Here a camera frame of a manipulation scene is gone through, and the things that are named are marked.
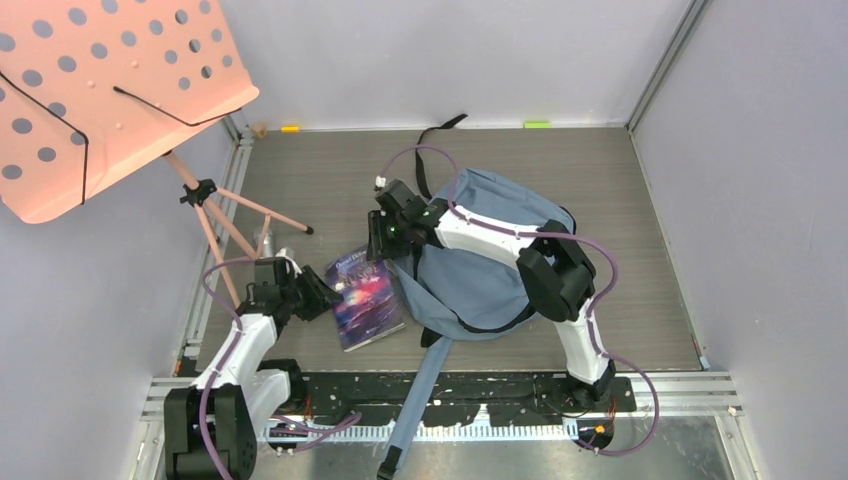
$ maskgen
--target book cover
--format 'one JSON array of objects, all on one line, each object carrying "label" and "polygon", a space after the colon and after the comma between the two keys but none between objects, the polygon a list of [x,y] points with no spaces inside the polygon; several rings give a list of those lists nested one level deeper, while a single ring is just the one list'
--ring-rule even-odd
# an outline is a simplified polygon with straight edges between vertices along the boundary
[{"label": "book cover", "polygon": [[333,307],[342,349],[349,352],[405,326],[403,304],[382,260],[369,262],[366,246],[339,258],[327,269],[327,285],[344,300]]}]

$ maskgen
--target gray wood-grain floor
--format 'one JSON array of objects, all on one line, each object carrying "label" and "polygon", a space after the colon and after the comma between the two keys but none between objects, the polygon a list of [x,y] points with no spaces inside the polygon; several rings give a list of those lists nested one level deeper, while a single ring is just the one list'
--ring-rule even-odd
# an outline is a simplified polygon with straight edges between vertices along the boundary
[{"label": "gray wood-grain floor", "polygon": [[[308,236],[272,223],[277,248],[294,248],[296,260],[322,272],[367,241],[366,212],[376,208],[374,177],[389,158],[415,143],[419,132],[334,132],[257,140],[241,194],[312,225]],[[605,346],[648,369],[698,369],[686,311],[663,244],[642,172],[623,129],[445,130],[428,143],[445,147],[461,167],[491,170],[523,184],[576,217],[579,233],[607,246],[621,266],[618,287],[597,310]],[[451,175],[438,154],[425,152],[431,190]],[[389,177],[414,188],[412,154]],[[236,211],[236,226],[252,240],[263,217]],[[597,285],[609,279],[603,257]],[[226,256],[241,256],[230,241]],[[249,267],[233,269],[241,289]],[[222,285],[219,291],[225,292]],[[339,346],[331,313],[311,323],[292,318],[267,358],[295,358],[306,370],[417,370],[424,351],[421,327],[408,320],[401,332],[349,353]],[[199,365],[222,344],[230,318],[213,308]],[[553,324],[540,320],[493,341],[459,342],[449,370],[557,370],[566,362]]]}]

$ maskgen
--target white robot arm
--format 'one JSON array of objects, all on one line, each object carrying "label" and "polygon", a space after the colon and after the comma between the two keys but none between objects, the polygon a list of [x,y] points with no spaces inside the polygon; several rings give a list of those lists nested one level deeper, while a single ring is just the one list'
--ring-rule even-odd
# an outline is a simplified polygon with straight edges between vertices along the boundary
[{"label": "white robot arm", "polygon": [[455,207],[458,216],[445,200],[428,204],[399,180],[380,187],[376,200],[381,210],[368,214],[370,257],[397,258],[409,254],[413,244],[431,245],[473,252],[516,269],[530,305],[556,324],[575,400],[589,407],[604,395],[615,365],[602,354],[597,329],[590,327],[595,293],[592,262],[574,240],[522,235],[549,232],[554,237],[557,232],[568,233],[564,225],[553,220],[516,225],[461,206]]},{"label": "white robot arm", "polygon": [[[200,428],[212,414],[210,434],[218,460],[231,478],[249,478],[256,463],[256,438],[268,418],[287,401],[305,397],[296,363],[263,363],[262,357],[292,315],[312,320],[340,302],[341,295],[310,267],[300,270],[284,257],[257,260],[254,278],[250,298],[236,310],[238,320],[210,366],[189,387],[173,389],[165,398],[165,468],[170,480],[221,477]],[[204,394],[209,404],[201,414]]]}]

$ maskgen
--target gray backpack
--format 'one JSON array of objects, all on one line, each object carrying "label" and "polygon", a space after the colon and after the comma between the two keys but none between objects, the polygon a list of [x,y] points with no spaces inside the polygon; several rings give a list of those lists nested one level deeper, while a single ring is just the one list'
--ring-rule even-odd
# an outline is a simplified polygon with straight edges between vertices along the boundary
[{"label": "gray backpack", "polygon": [[[447,194],[445,186],[435,197]],[[553,219],[571,233],[576,230],[565,208],[492,172],[461,171],[455,197],[458,205],[497,220],[544,225]],[[402,467],[453,341],[496,338],[538,317],[518,272],[475,253],[427,245],[394,265],[401,297],[424,325],[421,343],[429,348],[389,438],[380,479],[392,478]]]}]

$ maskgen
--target white wall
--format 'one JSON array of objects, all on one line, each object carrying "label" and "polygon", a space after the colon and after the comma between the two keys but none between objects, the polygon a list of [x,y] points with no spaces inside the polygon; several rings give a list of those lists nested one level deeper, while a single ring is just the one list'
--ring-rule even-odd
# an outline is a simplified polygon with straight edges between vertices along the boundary
[{"label": "white wall", "polygon": [[848,8],[713,2],[637,130],[710,361],[767,478],[845,478]]},{"label": "white wall", "polygon": [[[221,125],[176,149],[200,178],[231,152]],[[0,205],[0,471],[115,480],[150,379],[168,373],[205,240],[156,160],[58,219]]]},{"label": "white wall", "polygon": [[310,129],[624,124],[689,0],[222,0],[259,100]]}]

